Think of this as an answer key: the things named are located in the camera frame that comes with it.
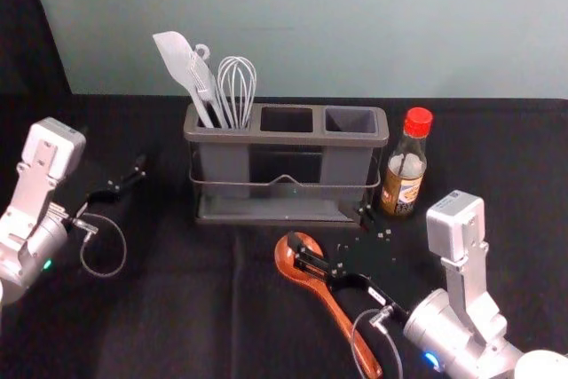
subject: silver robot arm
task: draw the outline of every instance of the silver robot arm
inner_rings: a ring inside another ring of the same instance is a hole
[[[0,307],[22,297],[67,240],[53,191],[81,160],[85,136],[52,118],[33,124],[10,205],[0,217]]]
[[[568,377],[568,359],[552,351],[523,354],[505,340],[507,321],[487,292],[485,211],[481,198],[453,191],[427,214],[430,251],[441,257],[447,291],[413,311],[404,334],[436,370],[455,379]]]

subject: bottle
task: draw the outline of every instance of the bottle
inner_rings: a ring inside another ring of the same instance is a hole
[[[432,113],[415,107],[406,113],[404,133],[389,157],[381,194],[381,207],[391,215],[404,216],[414,209],[426,170],[426,138]]]

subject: wire whisk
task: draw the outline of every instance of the wire whisk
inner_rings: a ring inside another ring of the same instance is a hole
[[[252,62],[243,57],[224,58],[217,70],[215,95],[218,103],[223,106],[231,128],[243,129],[249,126],[255,92],[256,69]]]

